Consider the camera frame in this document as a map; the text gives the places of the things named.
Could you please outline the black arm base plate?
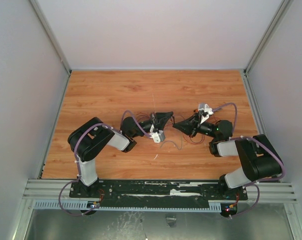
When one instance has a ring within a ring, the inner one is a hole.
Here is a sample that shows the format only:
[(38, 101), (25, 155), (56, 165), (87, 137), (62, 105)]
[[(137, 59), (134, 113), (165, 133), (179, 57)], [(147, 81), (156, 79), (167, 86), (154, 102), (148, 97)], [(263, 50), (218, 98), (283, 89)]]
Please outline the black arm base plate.
[(102, 207), (148, 209), (200, 209), (210, 201), (234, 203), (246, 201), (241, 187), (227, 196), (218, 191), (216, 180), (102, 180), (91, 186), (72, 183), (70, 198), (98, 199)]

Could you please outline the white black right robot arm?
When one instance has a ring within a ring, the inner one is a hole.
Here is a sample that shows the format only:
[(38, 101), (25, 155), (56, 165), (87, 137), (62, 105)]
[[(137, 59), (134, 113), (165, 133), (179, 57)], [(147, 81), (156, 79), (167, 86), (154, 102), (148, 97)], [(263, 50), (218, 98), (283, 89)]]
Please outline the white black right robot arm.
[(232, 122), (203, 121), (200, 112), (194, 113), (183, 121), (175, 122), (173, 128), (190, 138), (197, 134), (211, 137), (209, 151), (215, 157), (239, 158), (241, 167), (220, 176), (218, 180), (217, 191), (223, 199), (230, 199), (240, 187), (269, 181), (273, 177), (280, 179), (286, 173), (280, 156), (265, 134), (232, 138)]

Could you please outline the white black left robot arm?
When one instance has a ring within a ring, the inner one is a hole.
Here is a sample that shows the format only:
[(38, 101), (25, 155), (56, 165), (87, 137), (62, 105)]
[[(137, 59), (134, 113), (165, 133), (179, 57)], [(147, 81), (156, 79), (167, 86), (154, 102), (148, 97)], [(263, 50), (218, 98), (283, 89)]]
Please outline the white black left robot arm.
[(156, 144), (164, 142), (164, 128), (173, 116), (172, 111), (152, 112), (147, 120), (138, 121), (131, 111), (126, 110), (121, 117), (120, 129), (94, 117), (72, 132), (67, 142), (75, 157), (82, 193), (89, 198), (98, 193), (95, 158), (104, 147), (110, 146), (127, 153), (136, 146), (136, 137), (146, 137)]

